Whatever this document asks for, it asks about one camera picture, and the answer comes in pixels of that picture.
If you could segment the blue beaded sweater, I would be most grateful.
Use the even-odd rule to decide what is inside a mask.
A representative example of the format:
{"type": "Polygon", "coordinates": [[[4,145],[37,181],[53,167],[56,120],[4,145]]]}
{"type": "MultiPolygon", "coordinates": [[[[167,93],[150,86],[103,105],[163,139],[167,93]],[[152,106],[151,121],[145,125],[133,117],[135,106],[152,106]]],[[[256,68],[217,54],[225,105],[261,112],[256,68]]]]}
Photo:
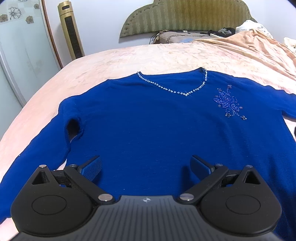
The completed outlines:
{"type": "Polygon", "coordinates": [[[37,166],[102,158],[95,183],[114,197],[178,196],[197,183],[197,155],[230,169],[250,164],[282,207],[276,233],[295,240],[295,95],[202,68],[105,82],[63,100],[58,114],[1,182],[1,220],[37,166]]]}

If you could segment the green striped headboard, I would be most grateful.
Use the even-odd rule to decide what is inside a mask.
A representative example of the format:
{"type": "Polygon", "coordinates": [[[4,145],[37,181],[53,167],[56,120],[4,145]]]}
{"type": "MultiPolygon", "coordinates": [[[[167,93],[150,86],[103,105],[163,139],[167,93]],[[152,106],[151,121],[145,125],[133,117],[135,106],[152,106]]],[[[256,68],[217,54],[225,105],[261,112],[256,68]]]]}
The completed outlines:
{"type": "Polygon", "coordinates": [[[120,38],[162,30],[220,30],[236,28],[246,20],[256,21],[244,1],[164,0],[138,8],[126,19],[120,38]]]}

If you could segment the pink floral bed sheet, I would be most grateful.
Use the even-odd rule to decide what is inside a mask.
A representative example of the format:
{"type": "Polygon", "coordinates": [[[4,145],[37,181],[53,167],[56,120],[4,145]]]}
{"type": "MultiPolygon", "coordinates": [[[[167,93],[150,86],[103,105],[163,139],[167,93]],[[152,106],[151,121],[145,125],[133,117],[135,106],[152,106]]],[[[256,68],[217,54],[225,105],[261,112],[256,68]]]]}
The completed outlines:
{"type": "Polygon", "coordinates": [[[59,103],[81,94],[107,78],[137,70],[149,74],[175,73],[203,66],[202,48],[192,43],[142,45],[107,50],[68,64],[29,100],[1,139],[1,172],[57,114],[59,103]]]}

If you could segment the striped brown pillow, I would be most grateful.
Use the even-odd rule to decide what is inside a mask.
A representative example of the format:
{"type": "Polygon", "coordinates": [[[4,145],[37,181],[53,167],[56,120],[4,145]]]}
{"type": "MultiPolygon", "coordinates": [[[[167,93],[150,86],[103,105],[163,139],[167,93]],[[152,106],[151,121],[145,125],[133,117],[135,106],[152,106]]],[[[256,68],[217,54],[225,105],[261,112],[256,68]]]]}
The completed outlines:
{"type": "Polygon", "coordinates": [[[162,30],[151,39],[151,44],[190,43],[199,39],[213,39],[217,35],[198,31],[168,31],[162,30]]]}

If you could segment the glass wardrobe door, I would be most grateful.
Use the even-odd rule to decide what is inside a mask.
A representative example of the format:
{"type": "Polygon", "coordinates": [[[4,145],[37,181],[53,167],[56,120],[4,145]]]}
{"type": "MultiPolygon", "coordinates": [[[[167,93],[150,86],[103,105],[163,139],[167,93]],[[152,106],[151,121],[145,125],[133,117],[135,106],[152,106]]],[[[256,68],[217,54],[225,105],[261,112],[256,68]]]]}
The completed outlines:
{"type": "Polygon", "coordinates": [[[1,134],[61,69],[42,1],[1,1],[1,134]]]}

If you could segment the black clothing on pillow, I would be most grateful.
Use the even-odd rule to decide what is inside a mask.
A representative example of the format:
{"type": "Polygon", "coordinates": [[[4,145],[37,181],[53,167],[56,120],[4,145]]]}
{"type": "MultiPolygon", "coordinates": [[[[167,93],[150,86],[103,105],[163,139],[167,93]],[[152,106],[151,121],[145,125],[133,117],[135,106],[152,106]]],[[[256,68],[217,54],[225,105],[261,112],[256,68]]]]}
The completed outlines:
{"type": "Polygon", "coordinates": [[[227,38],[235,34],[235,29],[234,28],[222,28],[218,31],[214,30],[208,30],[207,33],[209,36],[216,36],[216,37],[222,37],[222,38],[227,38]]]}

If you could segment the white quilt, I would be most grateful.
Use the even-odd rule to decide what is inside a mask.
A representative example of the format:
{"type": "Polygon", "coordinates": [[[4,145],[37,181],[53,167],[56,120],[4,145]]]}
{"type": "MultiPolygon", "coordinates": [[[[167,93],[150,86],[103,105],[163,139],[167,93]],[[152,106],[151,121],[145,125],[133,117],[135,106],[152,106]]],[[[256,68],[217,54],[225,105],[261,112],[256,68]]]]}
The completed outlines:
{"type": "Polygon", "coordinates": [[[246,20],[242,25],[236,27],[235,32],[244,32],[244,31],[251,31],[257,30],[264,33],[266,36],[273,38],[272,34],[264,27],[262,24],[254,22],[252,20],[246,20]]]}

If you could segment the orange blanket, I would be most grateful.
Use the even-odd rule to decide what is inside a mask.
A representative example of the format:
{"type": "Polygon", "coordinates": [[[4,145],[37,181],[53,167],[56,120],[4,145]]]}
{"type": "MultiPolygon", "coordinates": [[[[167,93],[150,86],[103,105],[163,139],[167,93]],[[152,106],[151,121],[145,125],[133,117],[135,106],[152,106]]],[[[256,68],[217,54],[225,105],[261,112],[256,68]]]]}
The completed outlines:
{"type": "Polygon", "coordinates": [[[295,93],[295,53],[258,30],[191,43],[202,48],[203,65],[210,70],[295,93]]]}

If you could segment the gold tower fan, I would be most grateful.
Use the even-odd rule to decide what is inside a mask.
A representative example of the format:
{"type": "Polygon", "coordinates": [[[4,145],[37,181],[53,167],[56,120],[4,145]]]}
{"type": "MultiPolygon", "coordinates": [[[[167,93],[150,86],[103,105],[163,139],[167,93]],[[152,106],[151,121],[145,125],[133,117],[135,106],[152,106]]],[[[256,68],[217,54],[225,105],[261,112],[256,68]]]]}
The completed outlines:
{"type": "Polygon", "coordinates": [[[72,3],[63,1],[58,4],[58,12],[64,37],[72,60],[84,57],[84,50],[80,40],[72,3]]]}

